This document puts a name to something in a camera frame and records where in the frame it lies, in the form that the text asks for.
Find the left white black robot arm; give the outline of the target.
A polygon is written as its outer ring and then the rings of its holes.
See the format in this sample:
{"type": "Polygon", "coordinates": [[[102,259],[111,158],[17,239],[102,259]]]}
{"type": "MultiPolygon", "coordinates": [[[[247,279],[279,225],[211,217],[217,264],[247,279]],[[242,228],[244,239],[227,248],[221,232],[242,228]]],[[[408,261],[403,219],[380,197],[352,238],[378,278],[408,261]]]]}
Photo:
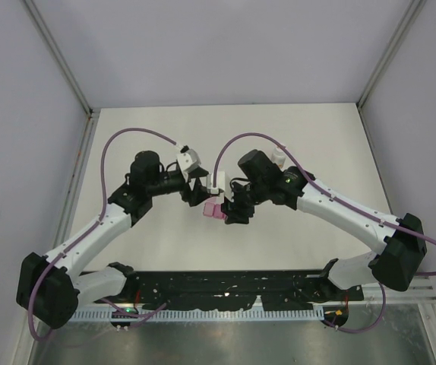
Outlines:
{"type": "Polygon", "coordinates": [[[108,198],[103,212],[80,233],[44,255],[32,252],[21,263],[16,302],[51,329],[60,329],[76,310],[105,297],[127,303],[136,297],[137,284],[129,266],[112,263],[102,271],[83,275],[87,264],[116,237],[133,227],[152,208],[153,198],[179,193],[191,207],[208,198],[201,178],[208,172],[198,154],[183,147],[176,168],[161,167],[154,151],[136,154],[124,183],[108,198]]]}

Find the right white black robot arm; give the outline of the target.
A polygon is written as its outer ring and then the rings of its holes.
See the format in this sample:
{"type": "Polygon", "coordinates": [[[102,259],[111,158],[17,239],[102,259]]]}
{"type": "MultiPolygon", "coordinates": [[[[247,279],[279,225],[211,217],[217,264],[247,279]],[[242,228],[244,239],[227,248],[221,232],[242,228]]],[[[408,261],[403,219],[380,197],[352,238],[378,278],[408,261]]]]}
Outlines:
{"type": "Polygon", "coordinates": [[[346,289],[374,282],[399,292],[409,288],[427,253],[418,217],[396,217],[367,208],[296,166],[280,169],[257,149],[245,154],[238,166],[245,174],[244,184],[232,181],[223,171],[212,179],[225,195],[221,210],[226,224],[248,224],[256,206],[272,202],[318,217],[368,247],[365,254],[327,263],[318,282],[323,297],[335,300],[346,289]]]}

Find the white pill bottle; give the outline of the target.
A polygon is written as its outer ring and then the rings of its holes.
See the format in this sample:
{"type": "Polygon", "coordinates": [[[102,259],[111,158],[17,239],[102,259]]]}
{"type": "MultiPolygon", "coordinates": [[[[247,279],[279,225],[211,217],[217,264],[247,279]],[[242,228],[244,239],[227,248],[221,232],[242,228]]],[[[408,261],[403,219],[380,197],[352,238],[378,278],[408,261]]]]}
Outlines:
{"type": "Polygon", "coordinates": [[[281,148],[276,146],[273,149],[270,159],[274,164],[276,164],[280,169],[282,169],[284,163],[286,162],[286,154],[281,148]]]}

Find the pink weekly pill organizer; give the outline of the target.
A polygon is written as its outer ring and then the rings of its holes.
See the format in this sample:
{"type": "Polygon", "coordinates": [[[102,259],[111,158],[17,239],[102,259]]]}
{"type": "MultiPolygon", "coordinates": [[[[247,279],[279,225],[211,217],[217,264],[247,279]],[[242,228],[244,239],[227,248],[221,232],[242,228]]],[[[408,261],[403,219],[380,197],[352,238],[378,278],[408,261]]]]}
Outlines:
{"type": "Polygon", "coordinates": [[[224,203],[221,197],[212,197],[204,202],[203,216],[224,221],[226,215],[222,212],[221,205],[224,203]]]}

